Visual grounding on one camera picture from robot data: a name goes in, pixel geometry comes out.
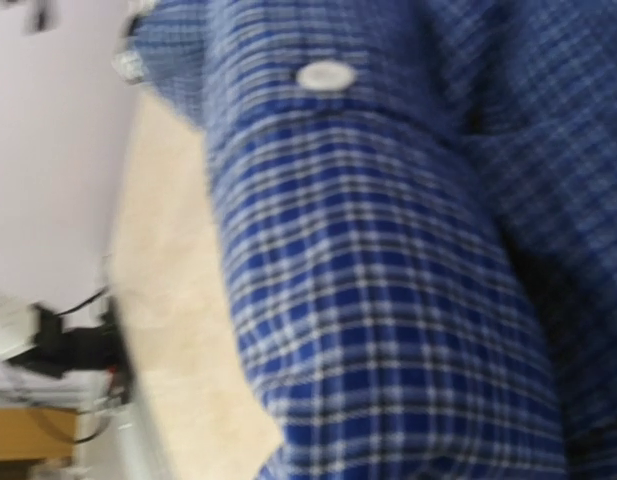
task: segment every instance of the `cord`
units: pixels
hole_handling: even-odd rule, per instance
[[[106,398],[106,402],[104,405],[108,406],[110,402],[110,398]],[[28,414],[35,420],[37,426],[44,431],[46,435],[49,437],[61,442],[67,443],[69,445],[83,445],[84,443],[92,442],[94,439],[101,436],[112,423],[112,416],[107,416],[103,420],[99,421],[99,425],[95,429],[95,431],[84,438],[79,438],[77,440],[73,439],[70,435],[60,430],[39,408],[27,408],[26,411]]]
[[[95,292],[94,295],[91,295],[90,297],[88,297],[86,300],[84,300],[80,304],[78,304],[78,305],[76,305],[76,306],[74,306],[72,308],[69,308],[68,310],[64,310],[63,312],[59,312],[57,315],[59,315],[60,317],[64,317],[66,315],[71,315],[73,313],[76,313],[79,310],[83,310],[88,305],[90,305],[92,303],[95,303],[98,299],[103,297],[106,293],[108,293],[108,287],[103,287],[103,288],[99,289],[97,292]]]

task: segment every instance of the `shirt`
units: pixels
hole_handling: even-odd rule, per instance
[[[127,41],[206,131],[258,478],[617,478],[617,0],[161,0]]]

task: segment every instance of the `countertop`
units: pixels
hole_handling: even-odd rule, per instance
[[[239,368],[203,136],[146,92],[111,262],[142,387],[179,480],[253,478],[280,434]]]

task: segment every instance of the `shirt sleeve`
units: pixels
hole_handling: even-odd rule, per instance
[[[566,478],[542,332],[423,4],[163,0],[134,40],[207,133],[241,362],[284,438],[262,479]],[[161,16],[186,9],[190,45]],[[355,82],[303,87],[320,60]]]

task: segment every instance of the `button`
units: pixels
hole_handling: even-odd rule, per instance
[[[112,65],[127,83],[136,84],[144,81],[146,76],[144,62],[135,50],[121,50],[114,56]]]
[[[299,85],[315,92],[341,92],[355,83],[356,78],[354,68],[335,60],[309,63],[297,73]]]
[[[157,3],[159,0],[132,0],[129,4],[130,14],[146,16],[157,7]]]

